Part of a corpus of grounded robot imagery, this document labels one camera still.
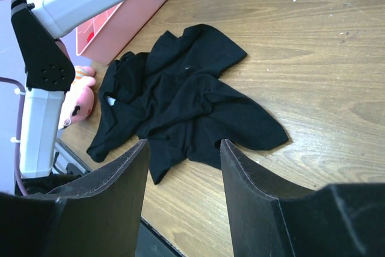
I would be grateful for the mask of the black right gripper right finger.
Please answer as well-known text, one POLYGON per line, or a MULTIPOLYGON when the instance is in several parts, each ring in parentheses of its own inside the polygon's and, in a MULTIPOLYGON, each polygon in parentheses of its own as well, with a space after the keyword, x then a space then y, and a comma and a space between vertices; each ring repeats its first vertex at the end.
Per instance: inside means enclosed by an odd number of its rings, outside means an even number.
POLYGON ((235 256, 383 256, 384 184, 311 190, 262 167, 231 141, 220 157, 235 256))

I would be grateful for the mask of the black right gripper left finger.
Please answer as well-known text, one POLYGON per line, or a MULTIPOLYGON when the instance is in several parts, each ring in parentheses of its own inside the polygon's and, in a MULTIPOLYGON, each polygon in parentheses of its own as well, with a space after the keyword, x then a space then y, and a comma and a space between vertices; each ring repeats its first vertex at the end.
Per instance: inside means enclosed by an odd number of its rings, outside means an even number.
POLYGON ((1 194, 2 256, 134 256, 149 144, 47 194, 1 194))

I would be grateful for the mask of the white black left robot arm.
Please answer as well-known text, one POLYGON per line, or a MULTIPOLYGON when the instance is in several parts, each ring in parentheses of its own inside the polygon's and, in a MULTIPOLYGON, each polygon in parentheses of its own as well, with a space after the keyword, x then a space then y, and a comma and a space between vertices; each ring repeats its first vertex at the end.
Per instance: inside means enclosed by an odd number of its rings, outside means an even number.
POLYGON ((19 158, 22 178, 42 178, 52 171, 61 107, 75 79, 61 38, 122 1, 12 0, 11 24, 26 73, 19 158))

